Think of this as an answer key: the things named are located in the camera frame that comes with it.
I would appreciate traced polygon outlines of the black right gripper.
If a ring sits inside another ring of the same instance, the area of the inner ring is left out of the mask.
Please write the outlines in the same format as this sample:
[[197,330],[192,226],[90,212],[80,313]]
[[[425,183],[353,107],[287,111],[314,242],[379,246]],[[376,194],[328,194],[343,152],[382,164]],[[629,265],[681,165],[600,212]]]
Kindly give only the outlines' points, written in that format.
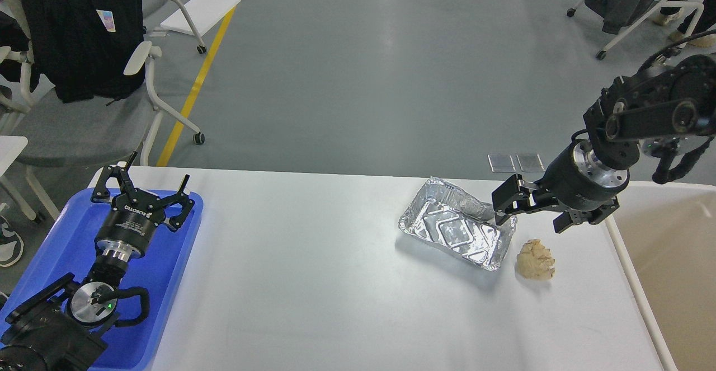
[[535,184],[516,173],[492,192],[494,223],[501,226],[513,215],[533,213],[538,208],[530,200],[534,192],[535,202],[552,199],[548,209],[562,212],[553,220],[555,233],[585,222],[596,225],[619,208],[617,195],[629,180],[629,170],[607,167],[596,156],[591,142],[576,139]]

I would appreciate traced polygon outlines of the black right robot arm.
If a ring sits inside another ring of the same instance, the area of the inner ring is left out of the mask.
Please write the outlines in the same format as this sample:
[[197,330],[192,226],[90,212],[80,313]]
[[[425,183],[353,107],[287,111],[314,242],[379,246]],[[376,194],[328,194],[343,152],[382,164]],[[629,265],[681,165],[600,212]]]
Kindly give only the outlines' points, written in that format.
[[656,65],[680,46],[647,58],[633,76],[619,76],[583,114],[584,127],[545,169],[527,182],[515,174],[492,192],[494,223],[519,214],[558,213],[553,228],[596,225],[619,208],[618,195],[640,158],[640,143],[659,160],[652,180],[664,185],[687,175],[714,140],[714,53]]

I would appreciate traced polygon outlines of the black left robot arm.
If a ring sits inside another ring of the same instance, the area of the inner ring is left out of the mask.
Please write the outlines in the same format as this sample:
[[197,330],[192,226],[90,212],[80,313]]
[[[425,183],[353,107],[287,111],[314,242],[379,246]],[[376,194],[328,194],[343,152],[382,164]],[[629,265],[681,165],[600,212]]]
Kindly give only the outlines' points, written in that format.
[[201,197],[103,167],[67,203],[2,309],[3,370],[143,368],[194,245]]

